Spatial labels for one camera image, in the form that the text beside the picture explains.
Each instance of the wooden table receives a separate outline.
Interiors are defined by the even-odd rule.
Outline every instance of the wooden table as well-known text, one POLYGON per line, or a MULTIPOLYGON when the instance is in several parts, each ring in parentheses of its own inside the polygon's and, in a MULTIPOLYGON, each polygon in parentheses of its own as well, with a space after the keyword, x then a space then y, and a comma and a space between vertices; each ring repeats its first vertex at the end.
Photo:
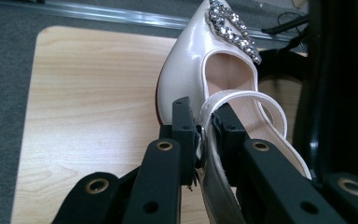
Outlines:
MULTIPOLYGON (((39 34, 13 223, 50 223, 85 175, 121 177, 141 164, 147 145, 158 138, 155 88, 174 42, 59 26, 39 34)), ((273 95, 276 85, 263 85, 273 95)), ((293 95, 283 97, 283 108, 291 106, 289 121, 297 98, 287 97, 293 95)), ((182 223, 209 223, 200 187, 182 192, 182 223)))

